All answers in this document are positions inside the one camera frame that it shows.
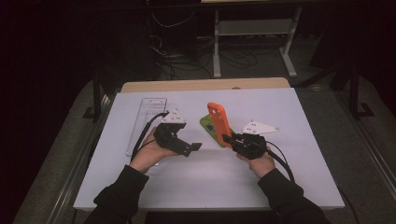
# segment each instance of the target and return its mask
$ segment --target wrist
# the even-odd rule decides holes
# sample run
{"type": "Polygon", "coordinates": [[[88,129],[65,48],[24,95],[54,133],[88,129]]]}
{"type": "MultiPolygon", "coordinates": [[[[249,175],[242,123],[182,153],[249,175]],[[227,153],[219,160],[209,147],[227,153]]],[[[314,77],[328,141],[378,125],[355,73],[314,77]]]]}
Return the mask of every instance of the wrist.
{"type": "Polygon", "coordinates": [[[131,161],[131,163],[129,164],[129,166],[131,166],[132,168],[134,168],[136,171],[145,174],[148,172],[149,167],[139,161],[131,161]]]}

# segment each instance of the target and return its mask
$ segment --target wooden table edge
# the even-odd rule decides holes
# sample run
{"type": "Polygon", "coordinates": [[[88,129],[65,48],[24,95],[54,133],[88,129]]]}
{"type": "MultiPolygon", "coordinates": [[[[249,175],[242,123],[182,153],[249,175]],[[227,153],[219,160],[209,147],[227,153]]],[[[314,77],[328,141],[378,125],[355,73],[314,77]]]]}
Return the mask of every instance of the wooden table edge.
{"type": "Polygon", "coordinates": [[[126,82],[120,92],[290,88],[284,77],[126,82]]]}

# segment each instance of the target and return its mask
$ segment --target person's right hand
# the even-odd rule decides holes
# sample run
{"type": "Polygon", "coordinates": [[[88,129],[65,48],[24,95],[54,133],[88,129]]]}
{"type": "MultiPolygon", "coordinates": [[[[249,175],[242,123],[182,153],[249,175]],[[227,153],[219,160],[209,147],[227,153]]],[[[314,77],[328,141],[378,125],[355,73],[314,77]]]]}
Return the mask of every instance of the person's right hand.
{"type": "Polygon", "coordinates": [[[250,160],[239,153],[236,153],[236,157],[242,161],[247,162],[250,170],[253,171],[253,173],[258,178],[262,178],[276,168],[274,159],[268,155],[268,152],[265,152],[260,158],[254,160],[250,160]]]}

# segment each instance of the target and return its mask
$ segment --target green object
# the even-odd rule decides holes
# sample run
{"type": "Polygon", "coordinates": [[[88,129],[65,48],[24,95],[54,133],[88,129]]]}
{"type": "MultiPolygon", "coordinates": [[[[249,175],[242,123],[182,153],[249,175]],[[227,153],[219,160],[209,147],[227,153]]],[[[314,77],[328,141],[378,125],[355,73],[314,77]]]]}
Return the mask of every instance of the green object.
{"type": "Polygon", "coordinates": [[[215,127],[213,126],[212,118],[210,118],[210,115],[206,115],[203,118],[199,120],[199,123],[204,127],[204,129],[212,136],[213,139],[219,144],[221,147],[225,147],[221,142],[219,142],[218,137],[216,135],[215,127]]]}

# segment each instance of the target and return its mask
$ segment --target person's left hand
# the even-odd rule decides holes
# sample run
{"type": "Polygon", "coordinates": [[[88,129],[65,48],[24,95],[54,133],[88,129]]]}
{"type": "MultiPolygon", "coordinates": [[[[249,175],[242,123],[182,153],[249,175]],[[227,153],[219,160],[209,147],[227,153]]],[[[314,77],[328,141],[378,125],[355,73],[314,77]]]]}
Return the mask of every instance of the person's left hand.
{"type": "Polygon", "coordinates": [[[178,154],[167,148],[160,147],[154,138],[156,128],[151,130],[151,133],[142,144],[142,148],[137,151],[136,156],[129,164],[142,174],[145,174],[149,168],[157,164],[163,158],[177,156],[178,154]]]}

